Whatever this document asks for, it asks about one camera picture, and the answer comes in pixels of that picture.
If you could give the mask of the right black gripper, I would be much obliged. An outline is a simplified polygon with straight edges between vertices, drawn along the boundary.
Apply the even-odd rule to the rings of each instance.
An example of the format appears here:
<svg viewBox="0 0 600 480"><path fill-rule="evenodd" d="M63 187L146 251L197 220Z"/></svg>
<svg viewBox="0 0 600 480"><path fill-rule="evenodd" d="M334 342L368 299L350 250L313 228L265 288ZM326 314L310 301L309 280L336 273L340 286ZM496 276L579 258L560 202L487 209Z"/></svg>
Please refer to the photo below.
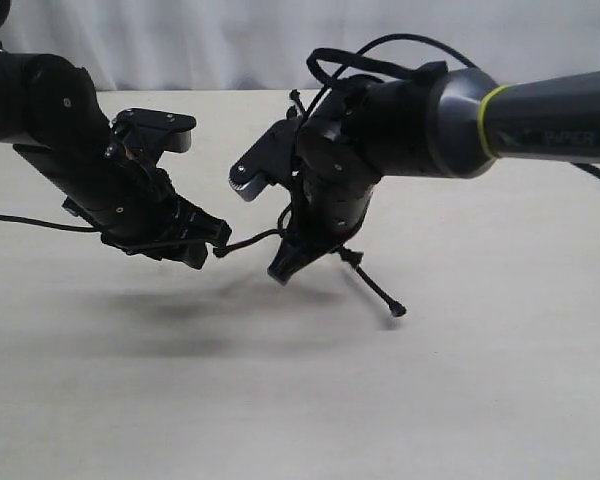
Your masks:
<svg viewBox="0 0 600 480"><path fill-rule="evenodd" d="M280 285L321 257L334 254L348 265L360 265L363 252L344 244L360 230L378 172L362 164L354 169L330 164L320 173L300 164L291 190L291 218L267 274Z"/></svg>

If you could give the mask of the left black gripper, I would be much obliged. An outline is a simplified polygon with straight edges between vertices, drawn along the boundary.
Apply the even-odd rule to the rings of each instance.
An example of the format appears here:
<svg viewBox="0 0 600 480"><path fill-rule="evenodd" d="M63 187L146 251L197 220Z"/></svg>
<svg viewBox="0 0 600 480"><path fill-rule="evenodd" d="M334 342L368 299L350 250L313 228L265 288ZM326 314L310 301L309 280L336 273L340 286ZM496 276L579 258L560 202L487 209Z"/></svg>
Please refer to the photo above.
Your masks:
<svg viewBox="0 0 600 480"><path fill-rule="evenodd" d="M158 171L161 193L151 193L138 181L105 181L93 190L67 195L62 207L93 227L103 244L129 256L173 260L200 270L207 245L224 247L229 224L175 192L171 180Z"/></svg>

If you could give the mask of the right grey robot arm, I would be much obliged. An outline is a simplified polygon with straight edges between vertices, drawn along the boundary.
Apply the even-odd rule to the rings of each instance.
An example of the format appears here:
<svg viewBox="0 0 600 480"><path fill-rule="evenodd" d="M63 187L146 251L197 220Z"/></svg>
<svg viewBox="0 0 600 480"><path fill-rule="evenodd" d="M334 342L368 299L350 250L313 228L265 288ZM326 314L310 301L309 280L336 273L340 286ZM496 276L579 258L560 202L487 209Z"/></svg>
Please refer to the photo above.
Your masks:
<svg viewBox="0 0 600 480"><path fill-rule="evenodd" d="M359 231L385 177L472 179L502 158L600 164L600 71L513 85L476 68L352 83L294 139L298 204L268 268L280 283Z"/></svg>

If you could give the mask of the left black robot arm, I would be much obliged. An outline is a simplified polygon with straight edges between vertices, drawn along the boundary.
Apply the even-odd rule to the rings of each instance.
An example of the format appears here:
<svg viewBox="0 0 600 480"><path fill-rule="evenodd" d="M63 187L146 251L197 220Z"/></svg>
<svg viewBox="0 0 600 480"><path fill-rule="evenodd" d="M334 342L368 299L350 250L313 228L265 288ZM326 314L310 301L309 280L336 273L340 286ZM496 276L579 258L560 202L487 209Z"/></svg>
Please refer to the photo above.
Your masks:
<svg viewBox="0 0 600 480"><path fill-rule="evenodd" d="M65 196L63 207L127 255L203 267L232 230L181 196L158 162L192 144L185 114L130 108L109 119L83 67L0 42L0 143Z"/></svg>

